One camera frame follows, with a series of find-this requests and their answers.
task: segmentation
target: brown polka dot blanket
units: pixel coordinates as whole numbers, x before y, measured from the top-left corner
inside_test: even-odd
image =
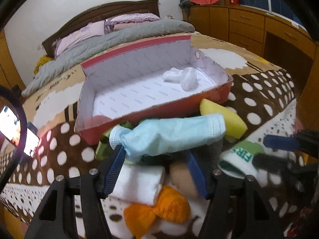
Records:
[[[225,69],[233,76],[234,81],[224,106],[236,112],[247,124],[248,130],[242,139],[262,144],[266,134],[293,134],[296,97],[289,73],[243,48],[199,33],[192,35],[191,44],[207,56],[215,49],[224,49],[247,60],[245,66]],[[84,80],[81,66],[77,65],[37,91],[24,104],[28,121],[39,130],[40,143],[34,160],[17,166],[0,195],[0,201],[26,224],[31,222],[42,197],[56,176],[76,177],[99,164],[95,160],[96,146],[89,146],[74,133],[78,100]],[[1,173],[12,157],[12,150],[11,144],[2,148]],[[303,164],[302,158],[293,152],[273,152],[266,149],[266,153]],[[268,174],[264,170],[259,170],[258,175],[284,231],[297,218],[301,208],[310,202],[310,198],[306,200],[287,190],[279,175]],[[174,186],[169,175],[165,183]],[[189,203],[191,217],[185,224],[172,224],[157,219],[143,238],[196,238],[204,221],[208,202],[197,198],[189,199]],[[80,238],[85,238],[79,196],[75,197],[75,206],[78,234]],[[123,218],[123,210],[129,203],[109,197],[102,200],[102,206],[113,236],[132,239]],[[233,208],[230,208],[230,223],[233,220],[232,212]]]

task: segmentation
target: metal screw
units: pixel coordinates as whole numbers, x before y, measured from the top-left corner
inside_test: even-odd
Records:
[[[213,174],[214,174],[215,176],[219,176],[219,175],[221,175],[221,170],[219,170],[219,169],[214,169],[214,170],[213,170]]]
[[[91,169],[90,171],[89,171],[89,174],[91,174],[91,175],[95,175],[95,174],[97,174],[98,173],[98,169]]]
[[[55,178],[58,182],[61,182],[64,180],[64,176],[63,175],[58,175],[56,178]]]
[[[246,176],[247,180],[249,180],[250,182],[253,182],[255,180],[255,177],[252,175],[247,175]]]

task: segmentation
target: pillow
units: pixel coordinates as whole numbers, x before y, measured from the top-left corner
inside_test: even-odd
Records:
[[[55,59],[67,48],[79,43],[82,40],[85,40],[94,36],[102,36],[105,34],[104,31],[104,21],[89,23],[85,27],[71,33],[69,36],[66,36],[57,41],[55,47]]]
[[[115,24],[113,27],[113,31],[118,31],[124,28],[129,28],[129,27],[133,27],[133,26],[138,26],[138,25],[142,25],[144,23],[149,23],[149,21],[145,21],[143,23],[118,23]]]
[[[113,26],[120,23],[142,23],[145,21],[153,22],[160,20],[155,14],[152,13],[131,13],[119,15],[105,20],[105,34],[113,31]]]

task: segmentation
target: purple pillowcase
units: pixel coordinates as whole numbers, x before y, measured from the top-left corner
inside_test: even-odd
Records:
[[[105,34],[111,33],[114,29],[114,25],[121,23],[143,23],[143,22],[154,22],[160,20],[155,14],[152,13],[131,13],[119,15],[113,18],[105,20]]]
[[[75,45],[76,43],[79,43],[82,40],[94,36],[102,36],[104,34],[104,21],[89,23],[85,27],[71,33],[69,36],[57,40],[54,51],[54,58],[56,59],[56,57],[64,50]]]

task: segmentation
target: orange cloth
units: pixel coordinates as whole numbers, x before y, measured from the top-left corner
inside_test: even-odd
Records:
[[[190,217],[189,203],[177,190],[165,185],[154,207],[136,203],[124,209],[126,226],[137,239],[148,231],[156,216],[182,224]]]

